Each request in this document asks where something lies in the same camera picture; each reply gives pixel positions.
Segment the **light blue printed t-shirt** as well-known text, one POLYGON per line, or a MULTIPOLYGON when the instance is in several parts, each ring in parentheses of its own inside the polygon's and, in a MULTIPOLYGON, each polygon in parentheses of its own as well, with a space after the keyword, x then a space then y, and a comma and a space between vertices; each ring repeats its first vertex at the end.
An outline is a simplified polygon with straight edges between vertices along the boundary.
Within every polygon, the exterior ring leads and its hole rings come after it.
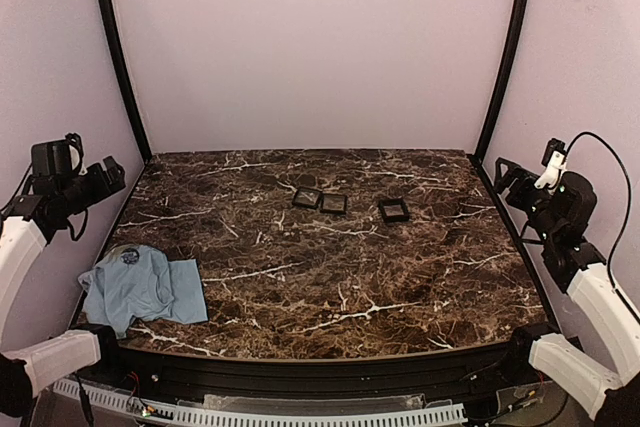
POLYGON ((137 320, 190 325, 208 320, 197 262, 170 261, 146 245, 111 249, 78 277, 85 293, 82 311, 92 324, 109 326, 124 339, 137 320))

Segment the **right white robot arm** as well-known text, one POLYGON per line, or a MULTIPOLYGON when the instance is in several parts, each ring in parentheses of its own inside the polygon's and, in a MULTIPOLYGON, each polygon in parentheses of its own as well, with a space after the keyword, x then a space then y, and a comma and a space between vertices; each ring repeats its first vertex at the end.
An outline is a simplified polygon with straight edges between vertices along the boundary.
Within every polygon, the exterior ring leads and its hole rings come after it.
POLYGON ((539 371, 573 398, 597 426, 639 423, 639 311, 613 284, 604 256, 584 236, 597 197, 591 183, 564 167, 561 153, 541 175, 500 158, 494 188, 524 212, 547 271, 559 290, 586 315, 615 367, 608 369, 548 323, 514 330, 500 362, 501 375, 517 381, 539 371))

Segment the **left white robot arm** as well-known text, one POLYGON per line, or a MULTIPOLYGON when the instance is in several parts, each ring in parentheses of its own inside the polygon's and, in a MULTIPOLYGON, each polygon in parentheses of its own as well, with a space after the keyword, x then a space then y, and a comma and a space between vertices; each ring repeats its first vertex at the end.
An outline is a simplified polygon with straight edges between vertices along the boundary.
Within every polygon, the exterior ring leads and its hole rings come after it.
MULTIPOLYGON (((125 187, 124 168, 111 156, 89 166, 42 178, 42 194, 21 194, 1 215, 1 326, 7 325, 17 294, 32 265, 69 218, 85 213, 125 187)), ((1 412, 22 417, 46 387, 85 367, 108 364, 117 354, 114 330, 81 324, 52 339, 1 353, 1 412)))

